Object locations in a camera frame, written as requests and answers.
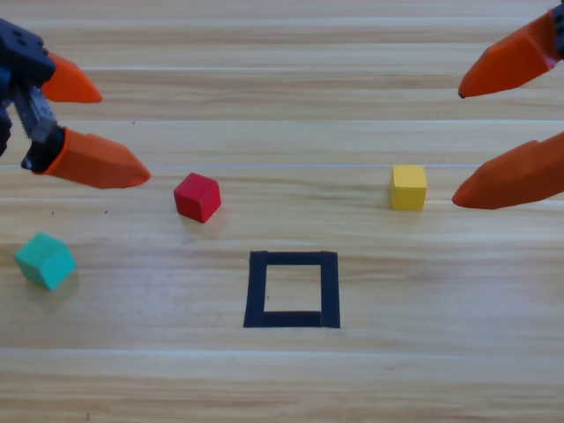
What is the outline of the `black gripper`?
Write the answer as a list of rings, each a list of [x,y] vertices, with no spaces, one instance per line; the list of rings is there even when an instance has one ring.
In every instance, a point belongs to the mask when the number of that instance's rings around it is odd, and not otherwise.
[[[461,98],[520,87],[564,59],[564,3],[488,47],[464,75]]]
[[[93,81],[72,61],[48,52],[43,39],[1,21],[1,151],[11,135],[7,108],[14,105],[32,141],[21,166],[96,189],[127,189],[144,184],[150,171],[125,145],[94,134],[57,127],[48,100],[99,103]]]

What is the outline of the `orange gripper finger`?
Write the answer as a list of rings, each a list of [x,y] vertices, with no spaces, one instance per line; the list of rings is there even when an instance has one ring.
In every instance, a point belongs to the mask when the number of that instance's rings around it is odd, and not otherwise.
[[[485,162],[457,189],[452,203],[496,210],[563,192],[563,134],[531,140]]]

